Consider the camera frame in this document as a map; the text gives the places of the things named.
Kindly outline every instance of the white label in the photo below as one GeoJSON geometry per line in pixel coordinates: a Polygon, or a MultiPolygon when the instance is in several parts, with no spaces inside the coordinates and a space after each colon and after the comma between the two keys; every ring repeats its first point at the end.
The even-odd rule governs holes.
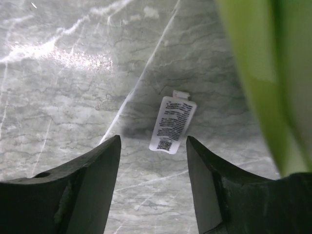
{"type": "Polygon", "coordinates": [[[164,97],[153,131],[150,150],[175,154],[196,107],[196,103],[187,99],[164,97]]]}

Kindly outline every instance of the barcode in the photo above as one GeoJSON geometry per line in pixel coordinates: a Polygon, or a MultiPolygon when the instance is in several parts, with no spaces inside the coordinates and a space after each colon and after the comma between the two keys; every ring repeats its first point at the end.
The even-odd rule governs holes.
{"type": "Polygon", "coordinates": [[[169,151],[170,148],[172,146],[172,142],[167,140],[167,139],[163,139],[159,141],[159,144],[157,145],[157,149],[158,150],[166,150],[169,151]]]}

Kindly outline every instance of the dark green object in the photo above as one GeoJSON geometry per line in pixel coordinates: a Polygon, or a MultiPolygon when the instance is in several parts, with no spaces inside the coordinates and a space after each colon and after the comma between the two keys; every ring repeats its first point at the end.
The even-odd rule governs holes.
{"type": "Polygon", "coordinates": [[[266,179],[191,136],[187,158],[199,234],[312,233],[312,173],[266,179]]]}
{"type": "Polygon", "coordinates": [[[103,234],[120,137],[34,178],[0,183],[1,234],[103,234]]]}

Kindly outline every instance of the marble floor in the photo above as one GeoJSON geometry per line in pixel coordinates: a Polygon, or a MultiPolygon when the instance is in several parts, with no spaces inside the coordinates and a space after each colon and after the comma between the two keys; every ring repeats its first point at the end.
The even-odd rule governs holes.
{"type": "Polygon", "coordinates": [[[106,234],[198,234],[185,141],[149,150],[164,96],[197,103],[188,130],[278,178],[213,0],[2,0],[0,180],[32,177],[119,134],[106,234]]]}

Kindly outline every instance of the green fabric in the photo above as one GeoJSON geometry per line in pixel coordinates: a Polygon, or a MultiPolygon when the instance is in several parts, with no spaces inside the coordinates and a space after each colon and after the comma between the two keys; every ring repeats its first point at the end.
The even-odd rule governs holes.
{"type": "Polygon", "coordinates": [[[311,172],[312,1],[216,2],[277,168],[282,176],[311,172]]]}

